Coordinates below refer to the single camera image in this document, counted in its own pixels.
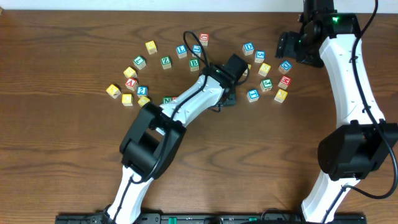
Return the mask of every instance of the yellow cube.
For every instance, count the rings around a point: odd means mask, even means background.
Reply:
[[[287,92],[285,90],[278,90],[274,100],[278,101],[279,103],[283,102],[286,99]]]
[[[128,67],[123,73],[126,78],[131,78],[131,77],[136,78],[137,77],[137,72],[134,69],[132,69],[131,67]]]
[[[147,46],[147,50],[149,54],[154,54],[157,52],[155,42],[153,40],[146,42],[145,45]]]
[[[248,63],[248,69],[246,69],[246,71],[244,71],[243,75],[246,76],[248,75],[248,70],[251,69],[251,64]]]
[[[263,63],[260,67],[259,74],[262,75],[263,77],[266,77],[270,69],[271,69],[270,65]]]
[[[131,94],[123,94],[122,95],[122,104],[124,106],[132,106],[132,95]]]
[[[120,90],[113,84],[111,84],[107,89],[106,92],[116,99],[120,95]]]
[[[147,104],[148,102],[150,102],[150,99],[148,99],[148,97],[146,96],[142,96],[139,101],[138,104],[140,107],[143,107],[145,104]]]

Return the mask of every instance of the toy block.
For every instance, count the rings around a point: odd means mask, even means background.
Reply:
[[[172,97],[169,97],[169,96],[163,97],[163,103],[170,103],[172,100],[173,100]]]
[[[287,77],[286,75],[284,75],[280,79],[278,86],[281,87],[282,89],[286,90],[286,88],[290,85],[291,82],[292,82],[292,79]]]
[[[285,75],[292,67],[293,65],[286,60],[279,65],[278,71]]]
[[[145,46],[147,46],[147,50],[149,54],[154,54],[157,52],[155,42],[153,40],[146,42]]]
[[[262,91],[269,91],[272,89],[272,82],[271,79],[266,78],[265,80],[261,81],[260,84],[261,90]]]
[[[132,106],[132,95],[131,94],[123,94],[122,95],[122,104],[124,106]]]
[[[189,67],[191,67],[191,72],[199,70],[199,60],[198,59],[189,60]]]
[[[201,47],[200,45],[194,45],[192,47],[192,51],[193,53],[197,54],[199,57],[201,57]]]
[[[135,79],[133,79],[133,78],[127,79],[126,87],[127,87],[129,90],[135,91],[136,88],[137,88],[137,86],[138,86],[137,80],[135,80]]]
[[[183,58],[187,56],[187,48],[185,47],[185,45],[179,45],[176,49],[178,58]]]
[[[246,69],[246,71],[244,71],[243,75],[246,76],[248,75],[248,70],[251,69],[251,64],[248,64],[248,68]]]
[[[279,89],[278,92],[276,93],[274,100],[281,103],[286,99],[286,96],[287,96],[287,92],[285,90]]]
[[[128,67],[128,68],[123,72],[123,74],[124,74],[124,76],[125,76],[126,78],[131,78],[131,77],[136,78],[136,77],[137,77],[137,72],[136,72],[134,69],[132,69],[131,67]]]
[[[163,69],[168,69],[172,67],[172,61],[169,56],[162,57],[160,61],[162,62]]]
[[[201,33],[199,40],[203,46],[207,46],[209,44],[209,34]]]
[[[137,88],[137,96],[140,98],[142,96],[148,96],[148,87],[146,86],[139,86]]]
[[[116,99],[120,95],[120,90],[115,85],[111,84],[107,89],[106,92]]]
[[[148,97],[146,96],[142,96],[139,100],[138,100],[138,104],[140,107],[143,107],[145,104],[149,103],[150,99],[148,99]]]
[[[262,63],[264,62],[264,59],[266,59],[266,52],[263,50],[256,51],[256,58],[254,59],[254,62]]]
[[[141,56],[136,57],[136,59],[134,59],[134,65],[139,69],[143,69],[147,64],[145,62],[145,59]]]
[[[245,44],[243,45],[243,53],[244,53],[246,56],[253,54],[253,52],[254,52],[254,45],[253,45],[252,42],[245,43]]]
[[[257,101],[260,97],[259,92],[256,89],[248,91],[248,100],[249,102]]]
[[[270,69],[271,69],[270,65],[263,63],[260,67],[259,74],[262,75],[263,77],[266,77]]]

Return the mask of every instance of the brown wooden surface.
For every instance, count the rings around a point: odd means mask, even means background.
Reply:
[[[360,15],[361,25],[369,15]],[[0,17],[0,223],[53,223],[59,213],[90,213],[113,202],[121,180],[119,144],[139,111],[107,95],[123,71],[143,55],[141,85],[160,103],[197,79],[175,47],[182,33],[210,33],[211,61],[225,63],[253,42],[267,52],[275,85],[279,35],[298,30],[297,13],[4,11]],[[368,76],[387,120],[398,121],[398,16],[378,15],[363,38]],[[145,42],[158,52],[148,55]],[[169,55],[173,67],[163,70]],[[238,104],[206,111],[188,127],[176,158],[150,187],[143,207],[164,212],[295,210],[318,173],[318,143],[335,129],[335,104],[326,69],[293,63],[284,103],[277,91],[248,103],[262,79],[238,88]],[[383,194],[391,160],[359,186]],[[351,192],[340,212],[364,212],[369,223],[396,223],[398,195],[371,200]]]

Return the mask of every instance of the white backdrop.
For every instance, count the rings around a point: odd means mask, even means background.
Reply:
[[[210,12],[301,12],[303,0],[0,0],[4,9]],[[339,12],[372,12],[374,0],[335,0]],[[380,0],[380,13],[398,13],[398,0]]]

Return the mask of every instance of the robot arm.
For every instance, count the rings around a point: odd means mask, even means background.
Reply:
[[[303,23],[300,33],[281,35],[276,57],[293,57],[315,67],[325,65],[328,71],[336,104],[337,130],[319,144],[320,175],[301,208],[307,222],[331,222],[349,191],[341,191],[342,186],[355,186],[371,171],[378,170],[388,156],[386,145],[364,109],[352,63],[357,64],[371,113],[392,146],[398,139],[398,127],[384,121],[376,104],[363,63],[361,41],[356,48],[356,60],[351,59],[360,33],[356,16],[337,13],[333,0],[306,0],[300,22]]]
[[[209,70],[204,69],[203,72],[208,73],[202,73],[195,84],[177,99],[160,106],[148,103],[140,110],[120,145],[120,152],[123,154],[123,177],[116,198],[104,212],[103,220],[108,223],[131,224],[137,219],[150,183],[159,178],[171,164],[185,134],[185,128],[207,108],[223,105],[233,94],[234,86],[247,67],[244,60],[233,55],[226,65],[211,65]],[[192,96],[203,85],[202,91]],[[184,104],[171,120],[175,108],[183,101]],[[160,142],[156,140],[147,132],[148,128],[159,132],[163,139]],[[163,149],[164,155],[154,168]],[[148,175],[151,176],[146,181],[133,183]]]

